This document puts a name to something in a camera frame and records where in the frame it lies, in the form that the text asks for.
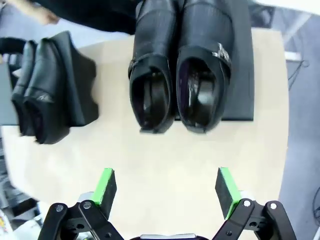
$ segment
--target green strip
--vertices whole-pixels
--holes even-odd
[[[102,202],[102,199],[105,194],[108,182],[109,182],[113,172],[114,172],[114,170],[112,168],[105,168],[101,177],[100,177],[99,183],[96,186],[96,189],[91,197],[91,200],[94,201],[94,203],[97,206],[100,206],[100,204]]]
[[[229,219],[229,217],[231,216],[231,214],[233,213],[233,211],[235,210],[237,204],[240,202],[241,200],[241,194],[237,188],[236,182],[234,181],[234,178],[232,177],[229,168],[227,167],[220,167],[223,179],[225,181],[225,184],[228,188],[228,191],[231,195],[232,198],[232,204],[229,208],[228,214],[226,215],[225,219]]]

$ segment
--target person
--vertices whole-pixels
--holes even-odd
[[[136,6],[140,0],[6,0],[43,25],[60,18],[106,32],[136,31]]]

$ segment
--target black shoe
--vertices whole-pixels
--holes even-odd
[[[234,31],[226,0],[185,0],[176,97],[188,130],[206,133],[221,120],[231,77]]]
[[[24,105],[31,116],[36,141],[54,144],[69,133],[65,118],[66,73],[56,46],[42,39],[36,48]]]
[[[11,101],[18,116],[19,128],[22,136],[35,135],[30,116],[24,105],[24,98],[34,70],[36,47],[37,46],[33,41],[28,41],[24,45],[21,76],[14,86],[11,97]]]
[[[138,5],[130,101],[142,132],[164,133],[174,122],[171,47],[175,41],[175,0],[145,0]]]

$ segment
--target gray floor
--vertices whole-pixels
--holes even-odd
[[[285,31],[288,28],[287,23],[291,23],[296,16],[295,11],[277,9],[273,28]],[[285,46],[288,51],[302,52],[304,59],[309,62],[308,68],[301,68],[289,92],[288,151],[279,196],[298,240],[312,240],[318,228],[313,218],[312,202],[316,190],[320,187],[319,26],[320,16],[313,16],[299,34]],[[58,25],[41,26],[9,6],[4,9],[0,17],[0,37],[39,40],[63,30],[71,31],[77,47],[125,36],[122,33],[96,31],[63,20]],[[297,67],[298,63],[287,63],[288,76]],[[320,206],[320,199],[316,202],[317,207]]]

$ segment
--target green gripper pad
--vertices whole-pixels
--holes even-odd
[[[117,184],[115,171],[112,168],[105,168],[91,197],[91,200],[101,208],[101,211],[106,219],[109,219],[116,191]]]
[[[241,200],[241,194],[227,167],[219,167],[218,169],[215,192],[220,202],[223,217],[227,220]]]

